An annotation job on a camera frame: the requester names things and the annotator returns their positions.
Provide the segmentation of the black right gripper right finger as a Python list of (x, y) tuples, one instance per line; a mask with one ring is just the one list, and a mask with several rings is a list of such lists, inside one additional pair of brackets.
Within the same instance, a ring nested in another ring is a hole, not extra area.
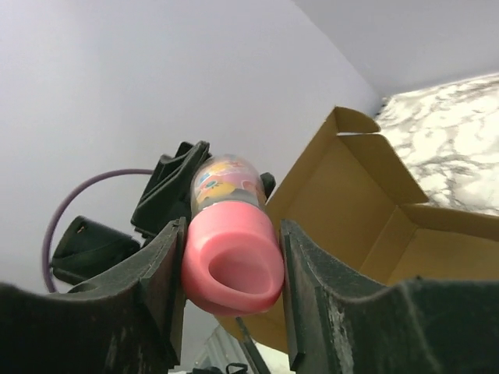
[(288, 360), (297, 373), (495, 373), (498, 284), (416, 277), (385, 286), (280, 228)]

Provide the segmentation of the brown cardboard express box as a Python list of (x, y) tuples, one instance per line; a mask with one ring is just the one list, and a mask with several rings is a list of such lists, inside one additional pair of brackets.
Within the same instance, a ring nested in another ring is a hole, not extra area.
[[(498, 219), (431, 206), (375, 121), (352, 109), (331, 112), (267, 210), (385, 286), (416, 277), (498, 284)], [(244, 322), (258, 342), (288, 353), (283, 298)]]

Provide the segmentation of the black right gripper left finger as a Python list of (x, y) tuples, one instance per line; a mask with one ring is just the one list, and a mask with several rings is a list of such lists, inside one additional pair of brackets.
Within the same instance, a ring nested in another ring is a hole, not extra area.
[(1, 286), (4, 373), (166, 373), (180, 363), (186, 221), (65, 294)]

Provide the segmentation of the clear bottle pink cap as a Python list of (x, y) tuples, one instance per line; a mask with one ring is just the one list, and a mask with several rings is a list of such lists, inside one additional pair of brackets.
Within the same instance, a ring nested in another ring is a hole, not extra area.
[(190, 201), (186, 297), (219, 316), (266, 312), (281, 294), (285, 270), (260, 173), (235, 155), (211, 157), (193, 177)]

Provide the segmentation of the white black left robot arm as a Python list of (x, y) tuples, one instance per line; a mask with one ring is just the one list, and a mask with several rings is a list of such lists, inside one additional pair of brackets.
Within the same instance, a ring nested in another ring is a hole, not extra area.
[(129, 269), (165, 271), (168, 284), (189, 291), (269, 295), (284, 280), (283, 259), (266, 202), (274, 176), (242, 157), (212, 155), (209, 144), (181, 143), (162, 156), (131, 219), (134, 239), (77, 217), (56, 247), (44, 237), (44, 275), (86, 287), (102, 273)]

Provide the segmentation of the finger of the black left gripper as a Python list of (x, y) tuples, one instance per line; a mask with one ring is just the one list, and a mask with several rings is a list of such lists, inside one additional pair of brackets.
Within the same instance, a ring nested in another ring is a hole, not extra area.
[(265, 172), (260, 175), (260, 180), (261, 180), (260, 204), (265, 205), (268, 198), (275, 189), (275, 177), (270, 172)]
[(144, 238), (153, 238), (179, 217), (191, 218), (190, 186), (210, 154), (210, 144), (182, 142), (173, 157), (163, 154), (136, 205), (131, 224)]

